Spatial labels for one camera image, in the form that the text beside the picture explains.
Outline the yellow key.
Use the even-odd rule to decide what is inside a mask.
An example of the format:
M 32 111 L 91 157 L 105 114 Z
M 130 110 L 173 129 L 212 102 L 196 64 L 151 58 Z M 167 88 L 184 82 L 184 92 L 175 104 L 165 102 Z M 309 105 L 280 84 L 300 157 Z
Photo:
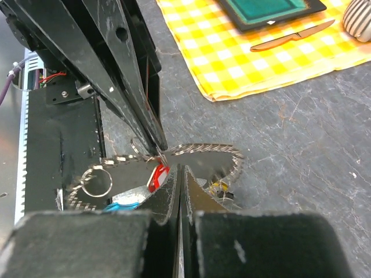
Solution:
M 229 191 L 229 186 L 223 181 L 212 183 L 208 188 L 209 193 L 221 200 L 234 200 L 234 194 Z

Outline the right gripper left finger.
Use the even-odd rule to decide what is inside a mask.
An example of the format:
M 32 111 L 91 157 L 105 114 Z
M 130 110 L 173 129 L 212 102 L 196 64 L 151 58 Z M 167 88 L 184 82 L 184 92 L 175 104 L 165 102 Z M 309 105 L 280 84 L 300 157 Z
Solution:
M 149 211 L 160 226 L 177 226 L 179 222 L 181 166 L 172 166 L 164 182 L 136 210 Z

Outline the red key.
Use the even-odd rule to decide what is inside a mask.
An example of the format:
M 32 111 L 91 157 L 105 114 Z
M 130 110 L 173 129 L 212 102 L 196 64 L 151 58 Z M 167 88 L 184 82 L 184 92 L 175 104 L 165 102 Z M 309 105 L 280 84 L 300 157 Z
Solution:
M 150 179 L 147 182 L 147 188 L 149 192 L 155 192 L 166 180 L 168 173 L 170 171 L 169 166 L 164 166 L 159 164 L 151 174 Z

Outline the blue keyring with metal rings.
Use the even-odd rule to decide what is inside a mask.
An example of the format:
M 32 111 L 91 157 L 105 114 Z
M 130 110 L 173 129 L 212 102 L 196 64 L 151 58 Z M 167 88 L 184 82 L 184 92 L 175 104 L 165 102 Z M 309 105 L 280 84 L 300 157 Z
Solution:
M 169 175 L 186 166 L 198 180 L 211 184 L 239 175 L 244 155 L 230 144 L 180 144 L 158 155 L 115 155 L 101 158 L 77 176 L 67 188 L 65 207 L 76 211 L 96 211 L 107 207 L 117 195 L 150 186 L 163 185 Z

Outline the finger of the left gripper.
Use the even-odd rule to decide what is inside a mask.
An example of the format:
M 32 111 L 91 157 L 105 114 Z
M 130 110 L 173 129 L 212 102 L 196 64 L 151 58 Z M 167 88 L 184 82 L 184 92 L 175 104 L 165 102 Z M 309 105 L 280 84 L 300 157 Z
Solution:
M 103 44 L 115 87 L 105 98 L 149 151 L 168 143 L 158 115 L 161 64 L 136 1 L 84 1 Z
M 106 71 L 106 46 L 84 1 L 3 1 L 2 11 L 15 37 L 37 52 L 52 71 L 67 71 L 89 84 L 114 114 L 105 98 L 115 87 Z

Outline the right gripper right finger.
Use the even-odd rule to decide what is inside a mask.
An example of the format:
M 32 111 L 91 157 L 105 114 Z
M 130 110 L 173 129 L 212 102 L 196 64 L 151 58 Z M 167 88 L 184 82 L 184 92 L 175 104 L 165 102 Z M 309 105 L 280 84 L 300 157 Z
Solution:
M 184 181 L 181 186 L 181 222 L 183 225 L 192 225 L 197 211 L 202 213 L 228 212 L 198 184 L 188 166 L 183 166 L 182 170 Z

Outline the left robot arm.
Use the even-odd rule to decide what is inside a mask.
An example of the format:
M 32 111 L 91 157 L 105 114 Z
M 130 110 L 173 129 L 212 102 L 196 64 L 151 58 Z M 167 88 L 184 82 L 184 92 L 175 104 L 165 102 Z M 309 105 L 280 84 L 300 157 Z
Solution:
M 167 149 L 161 63 L 136 1 L 2 1 L 1 12 L 21 44 L 89 84 L 149 153 Z

